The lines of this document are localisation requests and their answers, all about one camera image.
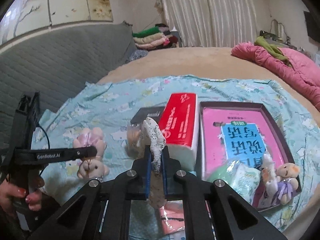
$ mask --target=gray quilted headboard cover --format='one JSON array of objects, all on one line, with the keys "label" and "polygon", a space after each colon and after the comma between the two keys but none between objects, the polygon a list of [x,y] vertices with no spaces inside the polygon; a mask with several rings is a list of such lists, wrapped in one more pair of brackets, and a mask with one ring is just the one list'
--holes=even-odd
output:
[{"label": "gray quilted headboard cover", "polygon": [[56,112],[85,82],[96,83],[136,50],[126,23],[75,26],[22,41],[0,54],[0,148],[25,91],[40,91],[43,112]]}]

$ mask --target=silver screw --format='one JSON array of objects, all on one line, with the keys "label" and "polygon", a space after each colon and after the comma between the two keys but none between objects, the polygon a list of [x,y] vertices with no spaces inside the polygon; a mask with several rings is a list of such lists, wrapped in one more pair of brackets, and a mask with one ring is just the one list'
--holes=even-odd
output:
[{"label": "silver screw", "polygon": [[176,172],[176,174],[179,176],[179,177],[184,177],[184,176],[186,176],[186,172],[184,171],[184,170],[178,170],[177,172]]},{"label": "silver screw", "polygon": [[127,171],[127,175],[128,175],[129,177],[134,177],[134,176],[137,175],[137,172],[136,172],[135,170],[128,170],[128,171]]},{"label": "silver screw", "polygon": [[225,185],[225,182],[222,179],[217,179],[215,181],[215,184],[217,187],[223,187]]},{"label": "silver screw", "polygon": [[96,179],[93,179],[89,182],[90,187],[97,187],[98,185],[99,185],[99,181],[97,181]]}]

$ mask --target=beige blanket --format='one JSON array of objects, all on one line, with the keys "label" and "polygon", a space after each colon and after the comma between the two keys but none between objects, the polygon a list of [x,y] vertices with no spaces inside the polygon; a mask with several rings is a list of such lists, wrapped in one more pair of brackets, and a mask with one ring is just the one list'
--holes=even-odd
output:
[{"label": "beige blanket", "polygon": [[[151,51],[109,72],[98,83],[119,82],[126,79],[192,74],[198,77],[225,79],[271,79],[278,81],[295,99],[310,111],[320,125],[320,112],[302,95],[267,69],[231,56],[231,48],[174,48]],[[313,220],[320,206],[320,186],[304,212],[287,228],[289,240],[298,240]]]}]

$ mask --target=teddy bear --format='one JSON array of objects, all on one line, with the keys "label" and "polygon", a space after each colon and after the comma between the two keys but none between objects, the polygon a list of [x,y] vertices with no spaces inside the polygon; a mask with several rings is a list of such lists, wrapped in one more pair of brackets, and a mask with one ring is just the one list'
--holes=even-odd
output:
[{"label": "teddy bear", "polygon": [[300,168],[294,163],[285,163],[276,169],[278,191],[275,197],[282,205],[286,205],[292,198],[292,192],[297,190],[299,182],[296,179]]},{"label": "teddy bear", "polygon": [[109,174],[109,168],[102,163],[102,158],[107,144],[103,141],[103,131],[100,127],[92,130],[84,128],[80,135],[73,140],[72,147],[94,146],[97,149],[97,155],[94,158],[84,158],[79,166],[77,176],[80,179],[94,179]]}]

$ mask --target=floral sheet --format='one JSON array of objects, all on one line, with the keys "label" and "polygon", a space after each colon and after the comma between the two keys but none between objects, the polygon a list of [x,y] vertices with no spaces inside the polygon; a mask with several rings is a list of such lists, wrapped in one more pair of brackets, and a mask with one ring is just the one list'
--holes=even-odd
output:
[{"label": "floral sheet", "polygon": [[[263,103],[284,134],[294,160],[301,168],[302,193],[288,205],[262,214],[283,231],[307,204],[320,179],[320,130],[310,113],[272,80],[213,80],[195,76],[168,76],[129,80],[104,85],[86,84],[75,98],[67,100],[57,113],[45,111],[40,120],[52,148],[72,147],[72,141],[85,128],[100,127],[108,143],[103,162],[110,168],[105,180],[131,168],[126,126],[141,108],[164,106],[173,92],[197,93],[200,101]],[[33,149],[48,147],[44,133],[36,130]],[[50,164],[42,173],[44,190],[60,204],[65,203],[85,182],[76,172],[79,161]],[[164,236],[158,212],[147,203],[133,201],[129,235],[131,239],[184,240],[184,231]]]}]

